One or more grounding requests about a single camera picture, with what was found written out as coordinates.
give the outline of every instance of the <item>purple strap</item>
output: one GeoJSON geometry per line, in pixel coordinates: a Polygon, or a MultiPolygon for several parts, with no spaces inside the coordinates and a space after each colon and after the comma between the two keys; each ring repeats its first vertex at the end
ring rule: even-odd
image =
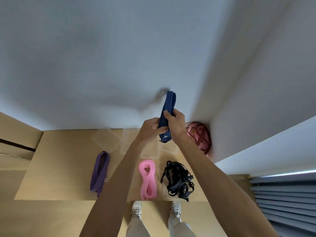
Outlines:
{"type": "Polygon", "coordinates": [[[95,191],[99,195],[102,192],[106,178],[107,167],[109,166],[110,156],[107,152],[102,151],[98,154],[94,164],[93,173],[90,182],[90,190],[95,191]]]}

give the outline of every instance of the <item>person's left hand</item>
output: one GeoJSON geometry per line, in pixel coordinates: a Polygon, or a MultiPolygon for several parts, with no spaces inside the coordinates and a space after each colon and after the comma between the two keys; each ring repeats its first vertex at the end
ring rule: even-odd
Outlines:
{"type": "Polygon", "coordinates": [[[155,139],[157,135],[167,132],[169,130],[167,126],[158,128],[159,119],[159,117],[155,117],[144,121],[137,137],[135,138],[135,141],[146,145],[155,139]]]}

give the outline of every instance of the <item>elastic band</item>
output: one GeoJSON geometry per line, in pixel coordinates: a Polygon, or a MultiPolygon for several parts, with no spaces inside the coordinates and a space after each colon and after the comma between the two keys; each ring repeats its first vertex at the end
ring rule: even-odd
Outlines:
{"type": "Polygon", "coordinates": [[[211,149],[211,135],[205,124],[201,122],[192,122],[186,127],[188,136],[192,136],[195,139],[197,146],[204,152],[208,158],[208,152],[211,149]],[[193,135],[190,133],[191,129],[195,129],[193,135]]]}
{"type": "Polygon", "coordinates": [[[97,192],[97,196],[102,192],[103,185],[106,178],[107,168],[109,166],[110,156],[107,152],[102,151],[98,154],[97,159],[94,164],[91,182],[90,182],[90,191],[97,192]]]}
{"type": "Polygon", "coordinates": [[[164,176],[167,177],[169,184],[167,186],[168,194],[170,196],[176,196],[179,192],[179,198],[185,199],[189,202],[189,195],[194,191],[194,184],[191,182],[193,175],[184,167],[183,164],[179,162],[167,161],[167,166],[162,174],[160,183],[162,183],[164,176]],[[172,176],[170,178],[169,170],[172,171],[172,176]]]}
{"type": "Polygon", "coordinates": [[[140,162],[139,172],[143,178],[143,184],[140,189],[140,198],[142,200],[154,199],[157,197],[157,186],[155,180],[155,163],[151,159],[146,159],[140,162]]]}
{"type": "MultiPolygon", "coordinates": [[[[163,126],[168,126],[168,120],[163,115],[163,112],[167,110],[171,115],[173,115],[173,108],[175,104],[176,104],[176,93],[174,93],[173,91],[167,91],[167,97],[165,100],[165,104],[162,108],[158,128],[163,127],[163,126]]],[[[159,137],[160,137],[160,141],[163,143],[167,143],[168,141],[172,140],[170,130],[168,130],[167,132],[163,134],[160,134],[159,137]]]]}

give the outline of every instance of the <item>beige pants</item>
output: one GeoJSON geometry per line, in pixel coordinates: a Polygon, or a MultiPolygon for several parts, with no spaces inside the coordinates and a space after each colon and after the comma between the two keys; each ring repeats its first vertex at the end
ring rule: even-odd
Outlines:
{"type": "MultiPolygon", "coordinates": [[[[180,218],[170,216],[169,221],[170,237],[196,237],[190,226],[181,222],[180,218]]],[[[126,237],[150,237],[144,223],[138,218],[132,218],[128,224],[126,237]]]]}

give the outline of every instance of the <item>forearm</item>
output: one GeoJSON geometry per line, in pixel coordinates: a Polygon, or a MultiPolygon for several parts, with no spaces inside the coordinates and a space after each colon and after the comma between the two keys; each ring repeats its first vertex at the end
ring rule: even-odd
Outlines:
{"type": "Polygon", "coordinates": [[[134,141],[95,202],[80,237],[117,237],[137,160],[144,144],[134,141]]]}
{"type": "Polygon", "coordinates": [[[177,144],[227,236],[278,236],[250,197],[189,136],[182,134],[177,144]]]}

